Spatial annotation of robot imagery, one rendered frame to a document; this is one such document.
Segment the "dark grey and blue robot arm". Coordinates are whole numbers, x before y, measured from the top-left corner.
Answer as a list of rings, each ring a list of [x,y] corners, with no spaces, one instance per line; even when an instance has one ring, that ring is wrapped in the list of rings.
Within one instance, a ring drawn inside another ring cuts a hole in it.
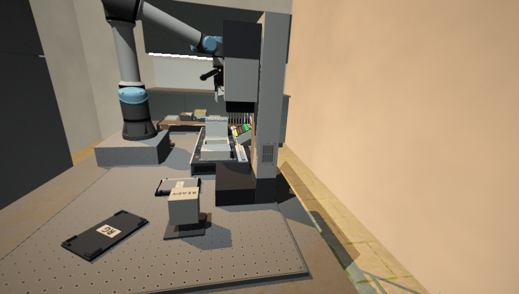
[[[223,66],[222,37],[207,36],[144,0],[101,2],[106,21],[112,28],[121,75],[118,98],[124,120],[122,137],[129,141],[154,138],[157,131],[151,121],[147,92],[140,78],[133,33],[135,20],[141,20],[190,44],[195,53],[211,54],[214,66]]]

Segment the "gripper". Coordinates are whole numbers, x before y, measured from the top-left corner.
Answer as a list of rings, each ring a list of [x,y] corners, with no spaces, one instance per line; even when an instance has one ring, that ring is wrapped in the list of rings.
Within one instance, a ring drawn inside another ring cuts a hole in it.
[[[223,66],[213,66],[213,68],[217,68],[218,74],[214,75],[214,85],[215,85],[215,101],[218,101],[218,96],[224,95],[224,91],[221,90],[220,86],[224,86],[224,71]],[[221,71],[219,71],[219,69]],[[218,90],[217,90],[218,88]]]

